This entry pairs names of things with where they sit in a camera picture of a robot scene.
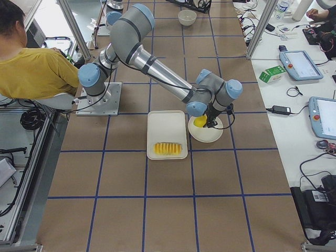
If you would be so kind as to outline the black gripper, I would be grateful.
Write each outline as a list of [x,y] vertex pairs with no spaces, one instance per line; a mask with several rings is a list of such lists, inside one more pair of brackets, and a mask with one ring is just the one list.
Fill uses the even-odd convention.
[[216,118],[223,112],[223,106],[209,103],[206,110],[206,127],[213,128],[218,125]]

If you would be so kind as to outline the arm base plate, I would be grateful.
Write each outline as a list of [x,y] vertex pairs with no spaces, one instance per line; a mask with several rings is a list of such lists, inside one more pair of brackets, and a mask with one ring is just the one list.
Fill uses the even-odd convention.
[[121,82],[105,82],[106,90],[99,96],[92,97],[82,88],[81,96],[77,104],[78,116],[117,116],[121,97]]

